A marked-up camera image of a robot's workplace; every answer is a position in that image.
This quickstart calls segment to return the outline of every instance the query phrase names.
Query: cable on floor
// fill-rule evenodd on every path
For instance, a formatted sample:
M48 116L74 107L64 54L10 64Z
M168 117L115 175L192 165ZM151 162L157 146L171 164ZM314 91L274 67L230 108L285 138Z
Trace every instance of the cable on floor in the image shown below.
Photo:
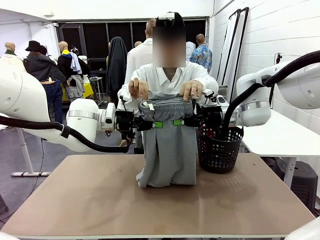
M43 166L43 164L44 164L44 158L45 158L44 140L43 140L42 138L41 138L41 148L42 148L42 162L41 162L41 167L40 167L40 171L39 171L40 173L41 173L42 166ZM38 179L39 179L39 176L36 177L35 184L34 184L32 190L31 190L31 192L30 192L30 194L29 194L29 196L28 196L27 198L29 198L30 195L34 192L34 190L35 190L35 188L36 188L36 185L37 185L37 183L38 183ZM19 209L19 207L18 207L13 213L11 213L10 215L8 215L8 216L0 219L0 222L3 223L3 224L6 224L6 223L4 222L4 220L7 219L7 218L9 218L9 217L11 217L18 209Z

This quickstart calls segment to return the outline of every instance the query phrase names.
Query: laundry basket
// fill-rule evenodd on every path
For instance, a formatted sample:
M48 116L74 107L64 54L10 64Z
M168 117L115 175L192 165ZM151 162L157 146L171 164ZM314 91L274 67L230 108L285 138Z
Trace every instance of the laundry basket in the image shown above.
M196 140L200 166L211 173L230 172L236 164L244 129L230 127L225 140L220 139L215 129L198 127Z

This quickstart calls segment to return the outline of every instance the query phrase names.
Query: hand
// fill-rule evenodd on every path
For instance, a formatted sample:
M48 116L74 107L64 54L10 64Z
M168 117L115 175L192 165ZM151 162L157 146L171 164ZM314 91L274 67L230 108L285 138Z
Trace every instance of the hand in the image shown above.
M72 78L69 78L69 79L66 81L66 84L68 84L69 87L71 87L71 85L70 85L71 80L72 80Z
M202 94L204 86L197 80L191 80L188 82L185 82L182 85L182 88L179 92L179 95L182 97L185 102L188 101L189 96L191 97L200 97Z
M148 99L148 83L144 80L135 78L129 82L129 93L134 99L143 98L143 100Z

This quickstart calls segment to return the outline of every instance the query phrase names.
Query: blue patterned shirt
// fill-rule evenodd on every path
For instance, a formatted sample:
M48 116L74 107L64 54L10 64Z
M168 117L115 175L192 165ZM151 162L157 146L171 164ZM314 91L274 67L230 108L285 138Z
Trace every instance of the blue patterned shirt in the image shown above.
M202 44L193 51L189 60L203 66L209 73L212 66L212 51L205 44Z

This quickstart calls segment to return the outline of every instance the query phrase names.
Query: gray floor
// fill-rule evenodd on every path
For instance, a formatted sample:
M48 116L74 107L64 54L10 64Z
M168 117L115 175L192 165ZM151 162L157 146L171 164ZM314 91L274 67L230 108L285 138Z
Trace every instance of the gray floor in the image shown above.
M33 170L39 171L42 163L41 139L27 132L23 132L27 144ZM119 132L114 132L110 137L105 133L97 132L95 143L103 146L118 146L121 141ZM131 145L128 154L134 153L135 145ZM87 152L74 152L60 144L43 141L43 166L42 172L53 171L66 156L76 154L106 154L90 150ZM12 172L26 171L23 153L19 145L19 139L15 128L0 130L0 194L9 207L9 212L0 211L0 220L11 215L30 195L37 178L36 177L11 177ZM39 177L35 189L45 180Z

